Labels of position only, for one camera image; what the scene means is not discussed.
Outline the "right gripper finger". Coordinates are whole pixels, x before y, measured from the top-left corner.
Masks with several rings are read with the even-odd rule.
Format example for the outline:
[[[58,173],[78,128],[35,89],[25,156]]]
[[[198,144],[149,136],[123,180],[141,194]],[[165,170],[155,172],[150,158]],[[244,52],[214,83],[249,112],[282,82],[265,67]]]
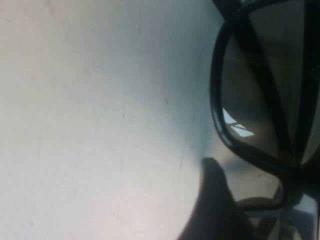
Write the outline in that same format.
[[[224,170],[213,158],[203,158],[202,181],[189,220],[191,240],[256,240],[253,226],[228,187]]]

